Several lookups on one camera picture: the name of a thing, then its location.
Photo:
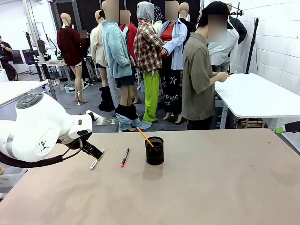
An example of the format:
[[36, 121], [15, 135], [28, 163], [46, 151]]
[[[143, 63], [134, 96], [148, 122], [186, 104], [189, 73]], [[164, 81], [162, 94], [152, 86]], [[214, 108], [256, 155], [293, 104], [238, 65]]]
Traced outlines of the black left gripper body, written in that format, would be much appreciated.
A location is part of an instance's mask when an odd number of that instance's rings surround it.
[[92, 133], [88, 133], [76, 139], [72, 139], [67, 136], [60, 136], [58, 138], [58, 143], [66, 145], [71, 150], [79, 149], [81, 146], [83, 147], [84, 150], [86, 150], [89, 149], [91, 146], [91, 144], [88, 142], [88, 139], [90, 138], [91, 135]]

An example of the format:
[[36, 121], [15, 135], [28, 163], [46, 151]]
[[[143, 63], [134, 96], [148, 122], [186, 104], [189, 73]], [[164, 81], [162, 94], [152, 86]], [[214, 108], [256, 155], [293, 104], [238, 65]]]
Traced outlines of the person's right hand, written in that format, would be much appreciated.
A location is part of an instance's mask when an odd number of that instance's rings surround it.
[[223, 83], [227, 78], [230, 77], [230, 74], [226, 73], [226, 72], [219, 72], [217, 74], [217, 77], [218, 77], [218, 81]]

